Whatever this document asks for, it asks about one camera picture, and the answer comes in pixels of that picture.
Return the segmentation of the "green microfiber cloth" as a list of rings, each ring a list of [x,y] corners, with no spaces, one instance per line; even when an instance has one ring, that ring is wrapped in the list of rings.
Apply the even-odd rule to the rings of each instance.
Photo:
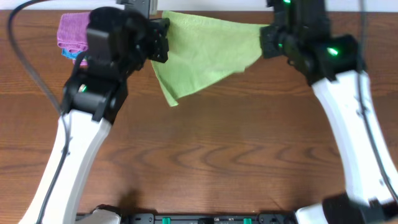
[[[164,11],[169,19],[168,60],[152,62],[169,106],[234,73],[241,73],[262,55],[260,24],[224,21]]]

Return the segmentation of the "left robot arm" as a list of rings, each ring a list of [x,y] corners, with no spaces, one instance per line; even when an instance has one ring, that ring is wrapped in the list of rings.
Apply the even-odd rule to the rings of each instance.
[[[127,79],[146,60],[168,59],[168,19],[155,19],[156,1],[118,1],[90,13],[88,48],[81,52],[53,103],[56,140],[22,223],[74,223],[98,149],[128,95]]]

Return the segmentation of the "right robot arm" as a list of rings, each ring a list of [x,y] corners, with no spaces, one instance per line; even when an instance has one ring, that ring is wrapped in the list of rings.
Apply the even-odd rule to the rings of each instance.
[[[296,223],[380,223],[397,217],[397,169],[371,96],[363,40],[334,36],[324,1],[268,0],[274,20],[260,30],[264,58],[285,56],[322,105],[335,137],[345,192],[303,207]]]

